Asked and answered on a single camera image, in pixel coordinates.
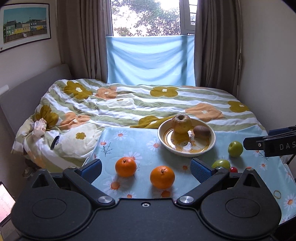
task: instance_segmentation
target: colorful houses picture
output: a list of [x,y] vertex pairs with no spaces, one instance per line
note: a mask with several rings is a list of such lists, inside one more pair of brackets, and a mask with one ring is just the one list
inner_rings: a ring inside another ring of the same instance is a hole
[[21,44],[49,39],[49,4],[10,4],[0,9],[0,52]]

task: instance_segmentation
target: window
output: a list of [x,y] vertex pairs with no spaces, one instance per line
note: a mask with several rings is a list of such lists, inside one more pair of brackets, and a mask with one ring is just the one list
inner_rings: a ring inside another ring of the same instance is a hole
[[197,11],[197,0],[180,0],[181,31],[194,34]]
[[194,34],[197,0],[104,0],[106,36]]

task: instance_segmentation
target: ceramic bowl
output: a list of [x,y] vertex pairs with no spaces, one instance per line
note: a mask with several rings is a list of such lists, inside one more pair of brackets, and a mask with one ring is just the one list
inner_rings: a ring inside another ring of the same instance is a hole
[[[178,134],[173,131],[172,119],[162,123],[158,128],[157,135],[161,143],[169,151],[186,157],[200,156],[213,148],[216,142],[216,135],[213,129],[205,122],[191,119],[192,128],[186,134]],[[208,139],[195,137],[193,128],[205,126],[209,128],[211,135]]]

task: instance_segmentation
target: foliage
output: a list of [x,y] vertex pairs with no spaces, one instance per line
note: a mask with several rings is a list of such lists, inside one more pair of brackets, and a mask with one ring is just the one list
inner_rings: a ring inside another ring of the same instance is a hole
[[133,26],[136,33],[131,33],[127,27],[114,28],[121,36],[181,34],[179,9],[164,10],[156,0],[111,0],[111,5],[113,16],[123,17],[122,7],[128,7],[138,17]]

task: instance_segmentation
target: headboard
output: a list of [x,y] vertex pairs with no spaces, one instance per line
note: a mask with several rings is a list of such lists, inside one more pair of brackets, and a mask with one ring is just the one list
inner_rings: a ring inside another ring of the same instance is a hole
[[14,87],[0,97],[0,106],[14,134],[34,114],[41,97],[57,80],[71,80],[67,64],[54,67]]

